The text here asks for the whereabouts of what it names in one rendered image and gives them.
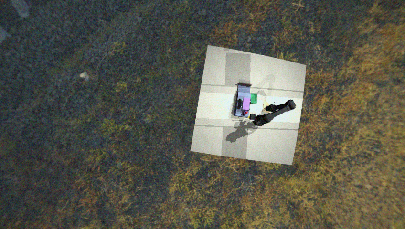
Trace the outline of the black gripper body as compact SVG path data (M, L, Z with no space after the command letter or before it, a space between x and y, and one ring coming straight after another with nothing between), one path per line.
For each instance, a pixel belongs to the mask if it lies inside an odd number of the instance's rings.
M255 116L255 114L250 114L249 119L250 120L256 120L257 118L259 118L261 115L257 115Z

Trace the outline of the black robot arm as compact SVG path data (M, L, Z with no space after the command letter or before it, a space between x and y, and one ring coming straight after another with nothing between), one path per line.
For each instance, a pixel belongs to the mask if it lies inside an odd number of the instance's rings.
M261 115L259 118L254 120L253 123L254 123L254 125L262 126L262 125L272 121L274 119L274 117L276 117L286 111L294 110L295 108L296 108L296 104L291 99L288 100L287 102L285 102L284 104L280 104L280 105L271 104L269 106L266 106L266 111L270 111L272 113Z

